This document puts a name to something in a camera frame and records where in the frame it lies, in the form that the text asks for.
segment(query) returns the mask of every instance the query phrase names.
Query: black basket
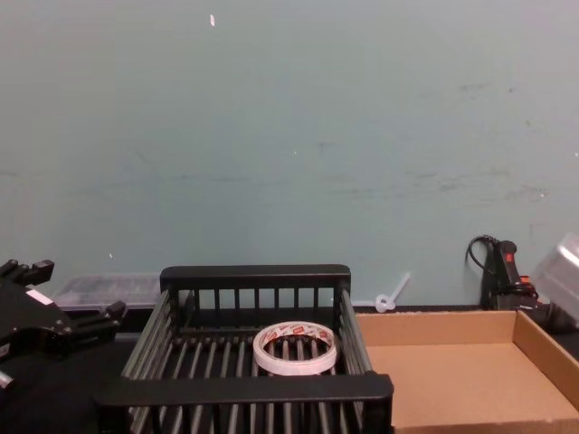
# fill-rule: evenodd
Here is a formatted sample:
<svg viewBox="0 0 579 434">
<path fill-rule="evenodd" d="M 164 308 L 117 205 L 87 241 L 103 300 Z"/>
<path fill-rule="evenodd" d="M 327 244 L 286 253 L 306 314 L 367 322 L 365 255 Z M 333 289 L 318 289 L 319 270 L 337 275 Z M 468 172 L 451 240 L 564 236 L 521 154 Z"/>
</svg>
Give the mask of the black basket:
<svg viewBox="0 0 579 434">
<path fill-rule="evenodd" d="M 173 267 L 161 273 L 161 291 L 122 377 L 95 396 L 101 433 L 394 432 L 394 388 L 371 370 L 348 267 Z M 257 368 L 253 337 L 293 320 L 333 329 L 335 368 L 285 377 Z M 308 358 L 317 345 L 292 336 L 271 351 Z"/>
</svg>

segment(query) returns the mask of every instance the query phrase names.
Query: roll of tape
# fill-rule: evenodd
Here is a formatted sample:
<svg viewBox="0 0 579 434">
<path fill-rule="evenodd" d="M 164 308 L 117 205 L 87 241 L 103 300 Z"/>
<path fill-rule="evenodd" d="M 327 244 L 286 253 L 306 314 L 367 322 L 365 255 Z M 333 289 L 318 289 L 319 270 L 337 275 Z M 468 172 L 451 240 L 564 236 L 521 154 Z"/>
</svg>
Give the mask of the roll of tape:
<svg viewBox="0 0 579 434">
<path fill-rule="evenodd" d="M 327 344 L 328 350 L 320 357 L 311 360 L 282 360 L 265 352 L 270 342 L 292 335 L 305 335 L 319 339 Z M 336 364 L 337 343 L 334 332 L 320 324 L 303 321 L 289 321 L 270 325 L 261 330 L 253 339 L 253 357 L 264 370 L 277 375 L 317 375 Z"/>
</svg>

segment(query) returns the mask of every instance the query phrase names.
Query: clear plastic container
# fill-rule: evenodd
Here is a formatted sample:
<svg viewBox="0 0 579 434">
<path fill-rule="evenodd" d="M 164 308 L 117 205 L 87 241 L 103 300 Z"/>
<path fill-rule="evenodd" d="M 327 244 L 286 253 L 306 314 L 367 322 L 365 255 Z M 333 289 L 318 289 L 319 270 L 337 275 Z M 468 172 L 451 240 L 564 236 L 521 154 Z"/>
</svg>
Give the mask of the clear plastic container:
<svg viewBox="0 0 579 434">
<path fill-rule="evenodd" d="M 121 274 L 78 276 L 53 299 L 64 310 L 103 310 L 119 300 L 129 309 L 152 308 L 160 296 L 158 274 Z"/>
<path fill-rule="evenodd" d="M 531 273 L 537 292 L 579 321 L 579 237 L 572 233 Z"/>
</svg>

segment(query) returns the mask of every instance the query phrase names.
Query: open cardboard box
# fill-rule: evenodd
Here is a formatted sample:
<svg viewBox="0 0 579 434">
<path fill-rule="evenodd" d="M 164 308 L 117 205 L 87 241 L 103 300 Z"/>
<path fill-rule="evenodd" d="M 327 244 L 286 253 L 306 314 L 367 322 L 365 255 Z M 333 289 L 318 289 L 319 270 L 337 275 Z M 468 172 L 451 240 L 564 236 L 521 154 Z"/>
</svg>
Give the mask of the open cardboard box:
<svg viewBox="0 0 579 434">
<path fill-rule="evenodd" d="M 396 434 L 579 433 L 579 363 L 527 315 L 356 317 Z"/>
</svg>

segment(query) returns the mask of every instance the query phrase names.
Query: black cable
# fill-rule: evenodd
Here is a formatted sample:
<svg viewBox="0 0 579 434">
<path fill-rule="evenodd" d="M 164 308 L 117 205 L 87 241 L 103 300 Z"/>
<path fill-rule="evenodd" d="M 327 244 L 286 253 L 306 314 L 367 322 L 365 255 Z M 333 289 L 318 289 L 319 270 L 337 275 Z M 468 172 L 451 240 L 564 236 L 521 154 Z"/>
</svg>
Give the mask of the black cable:
<svg viewBox="0 0 579 434">
<path fill-rule="evenodd" d="M 473 238 L 470 243 L 469 243 L 469 247 L 467 248 L 467 254 L 470 256 L 470 258 L 472 259 L 472 261 L 477 264 L 479 267 L 482 268 L 482 270 L 485 273 L 489 273 L 491 276 L 495 276 L 495 272 L 492 269 L 489 269 L 487 267 L 485 267 L 482 263 L 480 263 L 480 261 L 474 256 L 474 253 L 472 252 L 472 246 L 474 246 L 477 242 L 484 242 L 485 245 L 488 247 L 489 245 L 491 246 L 495 246 L 496 244 L 499 243 L 499 241 L 494 238 L 491 237 L 490 235 L 480 235 L 478 237 Z"/>
</svg>

